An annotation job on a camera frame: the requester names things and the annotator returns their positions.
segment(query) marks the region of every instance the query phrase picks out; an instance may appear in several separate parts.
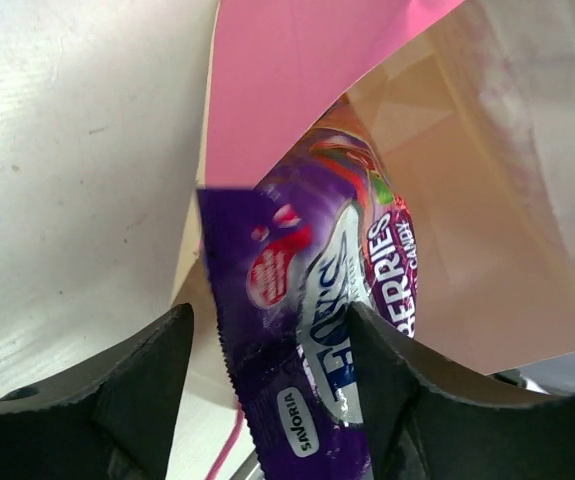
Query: white surface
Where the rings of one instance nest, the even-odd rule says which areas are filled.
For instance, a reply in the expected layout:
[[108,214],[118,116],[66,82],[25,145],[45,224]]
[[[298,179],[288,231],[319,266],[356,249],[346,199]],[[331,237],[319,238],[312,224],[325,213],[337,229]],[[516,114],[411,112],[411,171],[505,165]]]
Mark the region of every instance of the white surface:
[[[167,309],[215,3],[0,0],[0,396]],[[193,378],[169,478],[203,478],[234,421]]]

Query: gray surface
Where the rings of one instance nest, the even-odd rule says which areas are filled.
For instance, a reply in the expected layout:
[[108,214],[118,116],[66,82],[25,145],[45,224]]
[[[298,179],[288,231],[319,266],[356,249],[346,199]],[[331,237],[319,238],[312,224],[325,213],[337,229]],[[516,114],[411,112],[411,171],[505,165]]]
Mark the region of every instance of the gray surface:
[[575,392],[575,353],[543,360],[520,369],[543,388],[557,392]]
[[231,477],[231,480],[262,480],[265,476],[260,469],[256,453],[252,453]]

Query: paper bag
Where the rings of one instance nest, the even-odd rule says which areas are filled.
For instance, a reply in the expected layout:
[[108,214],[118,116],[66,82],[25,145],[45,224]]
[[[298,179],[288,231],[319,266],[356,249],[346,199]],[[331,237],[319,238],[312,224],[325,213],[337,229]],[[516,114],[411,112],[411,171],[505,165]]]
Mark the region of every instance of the paper bag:
[[[349,88],[350,99],[414,220],[417,339],[482,373],[575,351],[575,263],[566,253],[549,202],[542,159],[533,148],[533,123],[524,115],[527,106],[503,66],[495,30],[489,28],[488,3],[466,2],[399,50],[409,38],[388,43],[397,51],[363,78],[369,62],[347,74],[358,80]],[[248,38],[238,47],[259,55],[259,47],[251,44]],[[213,81],[225,75],[217,68],[222,66],[218,29],[214,46]],[[221,58],[235,50],[220,49]],[[297,43],[281,44],[278,54],[298,57],[302,49]],[[294,94],[293,85],[275,71],[255,73],[261,78],[250,84],[274,85],[270,91],[279,100],[251,108],[254,128],[245,130],[242,120],[247,117],[238,118],[236,132],[238,137],[247,132],[244,138],[223,133],[232,122],[213,117],[222,105],[255,105],[262,95],[248,85],[237,90],[235,100],[225,101],[222,92],[214,96],[212,83],[204,129],[208,184],[210,169],[219,172],[214,173],[215,185],[228,179],[238,185],[258,180],[265,164],[254,161],[259,156],[277,161],[289,141],[305,131],[303,118],[313,122],[314,113],[322,113],[343,91],[341,81],[323,79],[320,85],[328,87],[324,95],[302,85]],[[299,78],[305,77],[301,72]],[[291,104],[281,95],[291,95]],[[295,119],[300,107],[307,113]],[[249,146],[257,138],[262,145]],[[193,225],[198,231],[197,222]]]

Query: red berry graphic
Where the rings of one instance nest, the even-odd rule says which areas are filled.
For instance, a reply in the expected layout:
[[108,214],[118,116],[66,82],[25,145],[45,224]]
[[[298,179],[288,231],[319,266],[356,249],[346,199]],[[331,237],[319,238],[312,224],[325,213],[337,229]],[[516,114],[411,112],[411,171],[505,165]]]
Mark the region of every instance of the red berry graphic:
[[258,226],[251,232],[251,238],[257,242],[264,241],[269,235],[269,229],[264,226]]
[[274,222],[278,224],[281,228],[293,227],[298,225],[300,222],[300,217],[296,215],[294,207],[290,204],[284,205],[278,209],[274,214]]

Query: purple packaging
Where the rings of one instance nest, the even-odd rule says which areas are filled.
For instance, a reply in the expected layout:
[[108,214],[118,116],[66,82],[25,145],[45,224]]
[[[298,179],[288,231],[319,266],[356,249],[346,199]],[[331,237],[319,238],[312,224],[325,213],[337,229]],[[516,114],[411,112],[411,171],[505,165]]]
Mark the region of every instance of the purple packaging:
[[416,244],[345,97],[253,189],[201,189],[220,340],[265,477],[372,478],[343,322],[414,334]]

